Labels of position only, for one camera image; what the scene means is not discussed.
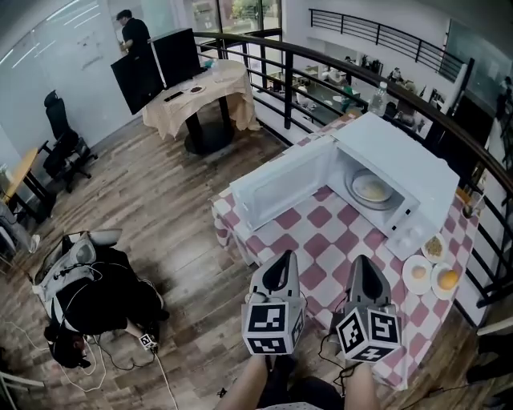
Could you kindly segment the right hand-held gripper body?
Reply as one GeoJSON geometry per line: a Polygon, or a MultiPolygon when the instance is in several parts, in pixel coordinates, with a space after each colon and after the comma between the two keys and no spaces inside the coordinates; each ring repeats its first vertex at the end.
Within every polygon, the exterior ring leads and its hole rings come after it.
{"type": "Polygon", "coordinates": [[[344,358],[354,362],[377,363],[402,346],[394,305],[349,302],[335,330],[344,358]]]}

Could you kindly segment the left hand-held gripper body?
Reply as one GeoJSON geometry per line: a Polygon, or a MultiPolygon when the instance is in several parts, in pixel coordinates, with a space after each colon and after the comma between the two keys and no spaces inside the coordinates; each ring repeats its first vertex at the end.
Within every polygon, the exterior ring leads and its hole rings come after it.
{"type": "Polygon", "coordinates": [[[298,285],[270,291],[253,285],[241,307],[242,336],[252,355],[290,355],[305,326],[298,285]]]}

